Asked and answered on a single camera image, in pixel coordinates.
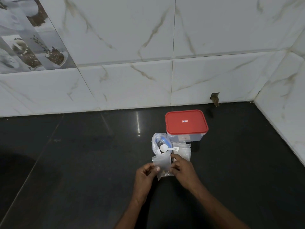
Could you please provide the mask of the coffee print wall tile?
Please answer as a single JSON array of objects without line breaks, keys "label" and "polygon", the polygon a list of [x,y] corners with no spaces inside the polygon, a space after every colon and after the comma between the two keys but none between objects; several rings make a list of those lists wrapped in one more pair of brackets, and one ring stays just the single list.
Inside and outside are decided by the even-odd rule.
[{"label": "coffee print wall tile", "polygon": [[41,0],[0,0],[0,74],[76,65]]}]

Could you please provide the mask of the person's right forearm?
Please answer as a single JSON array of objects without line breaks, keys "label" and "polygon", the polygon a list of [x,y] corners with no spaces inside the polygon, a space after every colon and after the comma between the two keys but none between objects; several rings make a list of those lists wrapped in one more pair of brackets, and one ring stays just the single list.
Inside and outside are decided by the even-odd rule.
[{"label": "person's right forearm", "polygon": [[217,229],[250,229],[221,204],[201,182],[195,183],[189,190],[204,207]]}]

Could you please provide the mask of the clear bag with blue item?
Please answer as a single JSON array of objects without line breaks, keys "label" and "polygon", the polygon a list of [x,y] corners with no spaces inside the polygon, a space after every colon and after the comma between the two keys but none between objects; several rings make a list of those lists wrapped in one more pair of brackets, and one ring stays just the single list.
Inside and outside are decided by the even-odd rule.
[{"label": "clear bag with blue item", "polygon": [[155,133],[152,137],[151,143],[152,143],[152,151],[155,155],[159,155],[163,153],[160,150],[160,147],[163,144],[167,145],[169,148],[173,147],[169,139],[169,136],[166,133]]}]

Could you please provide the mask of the pile of clear zip bags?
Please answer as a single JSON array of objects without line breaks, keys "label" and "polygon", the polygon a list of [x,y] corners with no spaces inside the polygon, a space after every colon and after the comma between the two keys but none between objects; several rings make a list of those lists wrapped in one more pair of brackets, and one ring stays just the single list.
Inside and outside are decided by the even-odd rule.
[{"label": "pile of clear zip bags", "polygon": [[184,158],[185,160],[190,162],[190,158],[191,158],[191,144],[190,143],[186,143],[186,142],[173,142],[173,147],[178,147],[179,150],[178,151],[173,151],[173,154],[178,154],[180,155],[182,158]]}]

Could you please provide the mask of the person's left hand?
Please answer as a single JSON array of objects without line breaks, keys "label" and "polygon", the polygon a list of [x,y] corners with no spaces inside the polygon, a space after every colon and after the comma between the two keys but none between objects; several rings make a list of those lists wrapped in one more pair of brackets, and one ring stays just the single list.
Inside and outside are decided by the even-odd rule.
[{"label": "person's left hand", "polygon": [[146,202],[152,182],[157,174],[158,172],[147,172],[147,164],[137,169],[132,199],[135,200],[139,206],[143,206]]}]

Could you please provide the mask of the person's right hand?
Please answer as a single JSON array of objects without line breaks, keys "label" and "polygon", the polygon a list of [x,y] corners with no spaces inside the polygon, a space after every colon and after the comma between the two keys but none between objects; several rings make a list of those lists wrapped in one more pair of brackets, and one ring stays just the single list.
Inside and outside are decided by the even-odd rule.
[{"label": "person's right hand", "polygon": [[194,192],[200,185],[201,181],[199,180],[195,169],[191,162],[185,160],[178,154],[171,154],[171,158],[175,159],[174,162],[181,163],[180,171],[170,171],[180,182],[180,184],[190,192]]}]

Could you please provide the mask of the red lid plastic container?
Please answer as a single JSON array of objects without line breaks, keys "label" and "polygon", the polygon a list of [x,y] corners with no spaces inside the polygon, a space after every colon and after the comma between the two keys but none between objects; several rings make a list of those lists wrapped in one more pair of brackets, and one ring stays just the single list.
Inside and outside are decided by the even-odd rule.
[{"label": "red lid plastic container", "polygon": [[165,115],[166,133],[171,142],[196,142],[209,127],[201,110],[171,111]]}]

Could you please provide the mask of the white plastic measuring scoop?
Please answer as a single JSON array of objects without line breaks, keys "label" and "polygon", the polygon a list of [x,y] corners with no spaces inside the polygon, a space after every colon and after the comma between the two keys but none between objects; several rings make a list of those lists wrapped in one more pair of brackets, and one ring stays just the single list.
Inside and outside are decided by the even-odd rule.
[{"label": "white plastic measuring scoop", "polygon": [[162,144],[159,149],[163,153],[166,153],[167,151],[179,151],[179,147],[169,148],[166,144]]}]

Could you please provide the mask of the small clear plastic zip bag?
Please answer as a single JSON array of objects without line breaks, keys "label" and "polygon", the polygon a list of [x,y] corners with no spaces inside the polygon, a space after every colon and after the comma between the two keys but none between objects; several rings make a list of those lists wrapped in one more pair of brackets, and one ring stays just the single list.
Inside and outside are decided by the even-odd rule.
[{"label": "small clear plastic zip bag", "polygon": [[173,176],[170,172],[172,166],[170,153],[166,152],[152,157],[152,162],[156,167],[160,168],[157,174],[158,180],[163,177]]}]

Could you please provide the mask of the person's left forearm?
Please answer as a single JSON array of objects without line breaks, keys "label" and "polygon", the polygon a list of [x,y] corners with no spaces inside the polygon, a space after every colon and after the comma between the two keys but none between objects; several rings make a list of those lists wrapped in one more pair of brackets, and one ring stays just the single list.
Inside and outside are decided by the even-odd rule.
[{"label": "person's left forearm", "polygon": [[146,200],[147,198],[140,200],[132,197],[113,229],[146,229],[148,216]]}]

